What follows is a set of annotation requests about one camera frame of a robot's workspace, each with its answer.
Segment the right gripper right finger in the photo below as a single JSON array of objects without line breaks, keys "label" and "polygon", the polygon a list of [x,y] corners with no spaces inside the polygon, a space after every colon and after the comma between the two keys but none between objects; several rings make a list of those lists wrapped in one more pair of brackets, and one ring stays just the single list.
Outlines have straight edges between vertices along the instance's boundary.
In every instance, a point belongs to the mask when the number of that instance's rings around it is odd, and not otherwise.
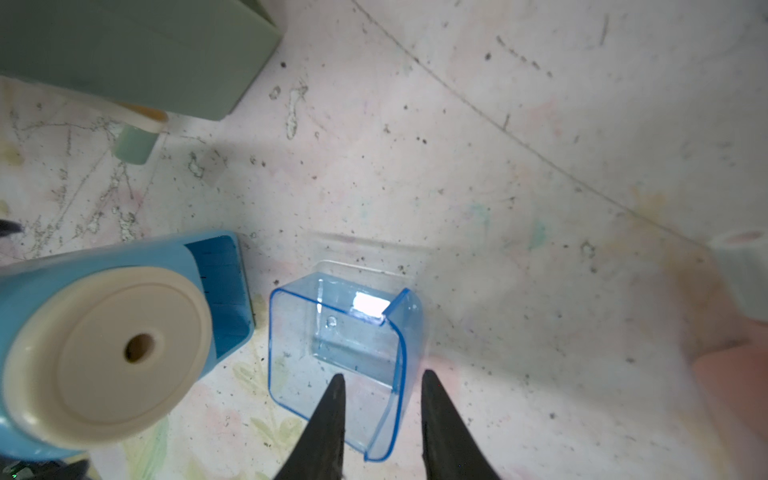
[{"label": "right gripper right finger", "polygon": [[422,376],[421,429],[427,479],[500,479],[433,370]]}]

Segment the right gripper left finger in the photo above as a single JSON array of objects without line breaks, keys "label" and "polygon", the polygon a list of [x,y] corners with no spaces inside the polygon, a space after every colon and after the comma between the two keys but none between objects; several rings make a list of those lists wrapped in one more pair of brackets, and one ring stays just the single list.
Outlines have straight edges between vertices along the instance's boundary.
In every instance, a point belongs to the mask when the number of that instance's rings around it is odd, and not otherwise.
[{"label": "right gripper left finger", "polygon": [[343,478],[346,384],[333,376],[275,480]]}]

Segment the blue transparent tray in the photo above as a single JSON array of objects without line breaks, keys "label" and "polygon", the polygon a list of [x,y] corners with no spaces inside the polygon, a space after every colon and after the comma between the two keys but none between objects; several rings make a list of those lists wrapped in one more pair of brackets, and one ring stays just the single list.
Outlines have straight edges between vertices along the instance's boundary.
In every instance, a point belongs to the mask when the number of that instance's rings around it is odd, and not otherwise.
[{"label": "blue transparent tray", "polygon": [[314,272],[276,288],[268,312],[272,399],[309,419],[332,378],[343,375],[346,443],[369,462],[387,460],[423,355],[417,294]]}]

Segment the blue pencil sharpener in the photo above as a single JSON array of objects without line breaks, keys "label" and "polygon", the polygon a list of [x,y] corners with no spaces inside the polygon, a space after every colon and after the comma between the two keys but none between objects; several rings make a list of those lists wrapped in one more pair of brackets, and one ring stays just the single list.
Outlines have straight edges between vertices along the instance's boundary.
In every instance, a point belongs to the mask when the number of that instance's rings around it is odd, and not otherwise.
[{"label": "blue pencil sharpener", "polygon": [[253,331],[230,231],[5,265],[1,452],[53,460],[140,433]]}]

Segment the pink pencil sharpener back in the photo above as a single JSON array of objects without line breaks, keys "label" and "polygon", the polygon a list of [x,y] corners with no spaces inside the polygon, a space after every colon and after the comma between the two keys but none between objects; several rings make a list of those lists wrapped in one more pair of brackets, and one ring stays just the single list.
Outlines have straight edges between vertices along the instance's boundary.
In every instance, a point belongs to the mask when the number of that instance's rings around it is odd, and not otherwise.
[{"label": "pink pencil sharpener back", "polygon": [[739,475],[765,479],[767,230],[751,228],[718,235],[709,247],[747,340],[699,357],[692,370]]}]

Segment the green pencil sharpener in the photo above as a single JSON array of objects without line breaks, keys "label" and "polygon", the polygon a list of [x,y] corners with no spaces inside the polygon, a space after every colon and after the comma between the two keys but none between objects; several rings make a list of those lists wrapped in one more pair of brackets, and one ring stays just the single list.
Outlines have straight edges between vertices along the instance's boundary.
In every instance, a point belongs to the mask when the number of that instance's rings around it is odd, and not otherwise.
[{"label": "green pencil sharpener", "polygon": [[4,1],[1,73],[121,122],[113,154],[141,165],[169,114],[230,114],[281,38],[258,1]]}]

